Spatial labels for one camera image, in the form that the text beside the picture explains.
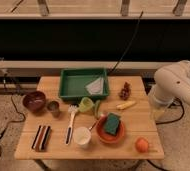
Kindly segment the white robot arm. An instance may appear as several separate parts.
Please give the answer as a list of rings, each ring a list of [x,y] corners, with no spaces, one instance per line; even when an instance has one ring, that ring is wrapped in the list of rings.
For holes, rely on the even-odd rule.
[[[182,60],[159,68],[148,93],[151,115],[159,120],[175,98],[190,106],[190,61]]]

